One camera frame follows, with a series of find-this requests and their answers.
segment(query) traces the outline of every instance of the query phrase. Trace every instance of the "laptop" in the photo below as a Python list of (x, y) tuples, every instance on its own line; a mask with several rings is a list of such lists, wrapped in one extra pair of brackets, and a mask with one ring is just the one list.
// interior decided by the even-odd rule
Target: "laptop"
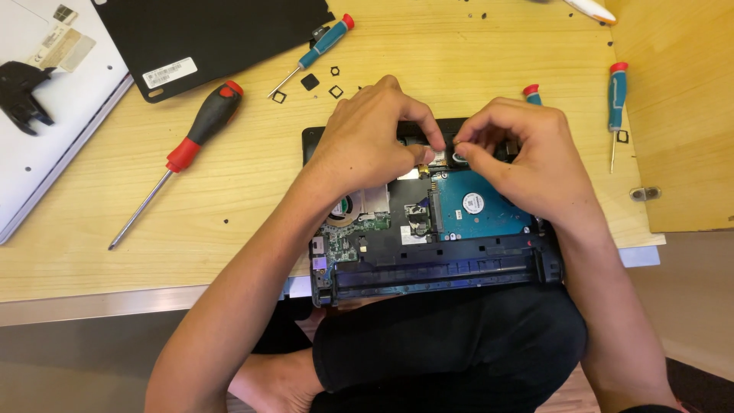
[[(342, 300), (512, 283), (558, 283), (562, 256), (551, 225), (499, 194), (452, 140), (466, 118), (439, 119), (446, 150), (383, 187), (341, 199), (309, 245), (315, 306)], [(324, 127), (303, 131), (303, 162)], [(398, 141), (428, 145), (413, 122)], [(498, 145), (512, 162), (517, 144)]]

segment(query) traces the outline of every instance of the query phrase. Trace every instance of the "bare foot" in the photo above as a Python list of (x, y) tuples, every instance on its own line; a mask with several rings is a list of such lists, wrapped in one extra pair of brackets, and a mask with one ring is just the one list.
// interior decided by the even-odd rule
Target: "bare foot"
[(306, 413), (324, 388), (311, 349), (288, 354), (250, 354), (229, 392), (257, 413)]

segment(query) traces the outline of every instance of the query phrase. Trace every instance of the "screwdriver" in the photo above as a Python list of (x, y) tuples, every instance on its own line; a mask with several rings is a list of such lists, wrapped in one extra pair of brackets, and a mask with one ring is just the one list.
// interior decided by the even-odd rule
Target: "screwdriver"
[(523, 89), (523, 94), (525, 95), (525, 101), (530, 104), (536, 104), (538, 106), (542, 106), (543, 102), (540, 101), (540, 94), (538, 93), (538, 87), (539, 85), (530, 85)]
[(349, 31), (350, 29), (354, 29), (354, 27), (355, 21), (352, 20), (352, 17), (350, 15), (345, 14), (344, 17), (337, 24), (335, 24), (334, 27), (331, 28), (331, 30), (326, 32), (326, 34), (324, 34), (324, 36), (320, 38), (315, 45), (313, 45), (313, 48), (311, 48), (308, 53), (304, 54), (303, 57), (301, 57), (301, 60), (298, 61), (298, 66), (296, 67), (296, 70), (292, 71), (291, 74), (289, 74), (288, 77), (286, 77), (286, 79), (280, 83), (280, 85), (273, 89), (272, 92), (268, 93), (267, 97), (273, 96), (273, 93), (277, 92), (277, 90), (280, 89), (280, 87), (283, 86), (298, 71), (304, 71), (308, 69), (308, 67), (311, 66), (316, 61), (316, 59), (319, 58), (319, 56), (334, 47), (336, 42), (338, 42), (346, 34), (347, 31)]
[(153, 188), (153, 192), (142, 202), (140, 208), (135, 211), (123, 229), (120, 230), (120, 233), (109, 244), (108, 251), (112, 251), (120, 243), (120, 240), (125, 236), (125, 233), (135, 219), (148, 206), (150, 200), (153, 199), (171, 175), (189, 167), (201, 147), (232, 121), (234, 115), (237, 113), (237, 109), (239, 109), (240, 103), (242, 103), (242, 88), (231, 80), (227, 80), (222, 86), (219, 86), (206, 97), (199, 112), (196, 114), (189, 134), (168, 155), (168, 163), (166, 164), (168, 170), (166, 174), (163, 175), (163, 178)]
[[(614, 173), (614, 152), (617, 142), (629, 143), (630, 135), (622, 130), (622, 108), (627, 98), (627, 74), (629, 65), (625, 62), (614, 63), (609, 68), (609, 131), (611, 132), (611, 163), (609, 173)], [(619, 133), (624, 132), (625, 140), (619, 139)]]

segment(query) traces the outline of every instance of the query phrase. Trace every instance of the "right hand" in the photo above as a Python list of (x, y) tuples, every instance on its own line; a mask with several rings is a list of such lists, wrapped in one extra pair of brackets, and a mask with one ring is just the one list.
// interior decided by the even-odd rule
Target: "right hand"
[[(493, 156), (505, 137), (516, 137), (512, 164)], [(604, 225), (606, 220), (563, 112), (508, 98), (495, 98), (464, 122), (456, 152), (521, 209), (561, 229)]]

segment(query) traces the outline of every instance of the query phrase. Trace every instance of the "wooden desk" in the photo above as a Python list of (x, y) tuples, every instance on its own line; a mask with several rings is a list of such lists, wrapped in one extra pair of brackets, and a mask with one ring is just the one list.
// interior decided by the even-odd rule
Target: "wooden desk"
[[(472, 115), (540, 83), (543, 102), (568, 116), (617, 245), (664, 243), (650, 233), (644, 203), (628, 195), (640, 183), (632, 145), (617, 145), (608, 173), (606, 91), (616, 61), (608, 27), (561, 1), (351, 0), (332, 1), (332, 11), (348, 11), (356, 28), (309, 70), (321, 84), (307, 92), (296, 76), (282, 88), (285, 103), (265, 99), (306, 46), (232, 75), (246, 95), (239, 116), (108, 252), (220, 81), (155, 105), (130, 90), (0, 247), (0, 301), (209, 283), (298, 174), (301, 131), (325, 125), (336, 105), (328, 90), (338, 85), (348, 98), (387, 73), (437, 118)], [(294, 269), (307, 271), (303, 261)]]

